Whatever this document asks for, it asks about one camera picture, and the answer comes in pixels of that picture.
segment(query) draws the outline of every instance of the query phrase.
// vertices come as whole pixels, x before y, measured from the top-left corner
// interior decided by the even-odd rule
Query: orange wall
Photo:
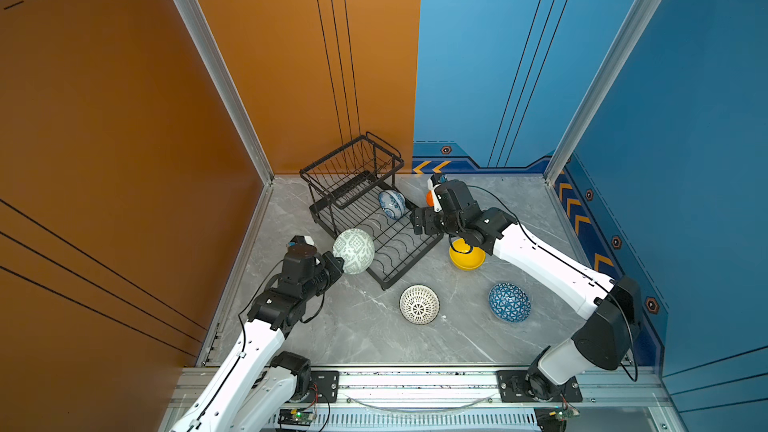
[[[366,130],[410,170],[420,0],[198,1],[276,173]]]
[[[16,2],[0,0],[0,428],[154,430],[261,184],[172,0]]]

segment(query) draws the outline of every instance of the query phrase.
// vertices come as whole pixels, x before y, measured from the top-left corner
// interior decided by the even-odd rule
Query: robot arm
[[[342,266],[343,260],[330,252],[320,255],[311,240],[294,237],[277,286],[256,297],[232,350],[172,431],[258,430],[281,404],[301,399],[310,385],[310,362],[288,352],[275,357],[264,378],[252,388],[293,326],[302,320],[306,303],[339,280]]]
[[[415,233],[446,232],[463,238],[471,247],[530,274],[587,320],[533,362],[527,379],[533,397],[558,397],[571,377],[593,366],[619,367],[640,330],[640,289],[634,280],[623,277],[615,282],[536,237],[512,214],[498,208],[481,210],[464,182],[435,174],[428,187],[434,206],[414,211]]]

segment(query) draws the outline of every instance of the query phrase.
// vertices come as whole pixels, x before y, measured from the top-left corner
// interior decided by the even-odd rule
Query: dish rack lower tray
[[[372,173],[362,172],[339,186],[339,189],[343,190],[364,185],[366,182],[375,183],[354,202],[339,208],[330,197],[324,197],[310,206],[312,218],[333,238],[348,228],[359,228],[373,237],[376,254],[373,264],[368,267],[368,273],[381,285],[382,290],[390,288],[442,239],[442,234],[413,233],[411,214],[417,206],[408,199],[408,212],[399,220],[384,214],[379,206],[379,193],[384,189],[397,190],[394,181],[393,177],[390,186]]]

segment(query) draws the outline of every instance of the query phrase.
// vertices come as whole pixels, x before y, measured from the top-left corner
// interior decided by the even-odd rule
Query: dish rack handle
[[[375,133],[373,133],[373,132],[366,132],[366,137],[368,137],[368,138],[370,139],[370,136],[374,136],[375,138],[377,138],[377,139],[379,139],[380,141],[384,142],[385,144],[387,144],[387,145],[388,145],[388,146],[390,146],[391,148],[395,149],[395,152],[397,152],[397,156],[398,156],[399,158],[402,158],[402,154],[401,154],[401,153],[400,153],[400,151],[397,149],[397,147],[395,147],[394,145],[390,144],[388,141],[386,141],[386,140],[382,139],[381,137],[379,137],[378,135],[376,135],[376,134],[375,134]]]

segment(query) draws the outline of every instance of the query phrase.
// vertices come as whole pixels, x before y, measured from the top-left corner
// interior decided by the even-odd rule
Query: hexagon emblem
[[[648,297],[645,299],[645,308],[653,315],[659,313],[659,303],[656,302],[656,299],[653,297]]]

